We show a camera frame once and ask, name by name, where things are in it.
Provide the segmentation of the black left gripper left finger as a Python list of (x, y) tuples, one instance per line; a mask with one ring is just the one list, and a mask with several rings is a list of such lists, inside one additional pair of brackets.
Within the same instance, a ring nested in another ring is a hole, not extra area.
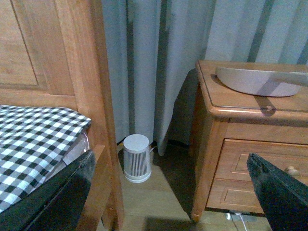
[(95, 155), (86, 151), (0, 215), (2, 231), (74, 231), (88, 197)]

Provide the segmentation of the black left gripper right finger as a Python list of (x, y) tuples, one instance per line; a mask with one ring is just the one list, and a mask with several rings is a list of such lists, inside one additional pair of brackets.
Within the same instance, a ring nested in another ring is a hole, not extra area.
[(264, 158), (246, 162), (254, 191), (273, 231), (308, 229), (308, 187)]

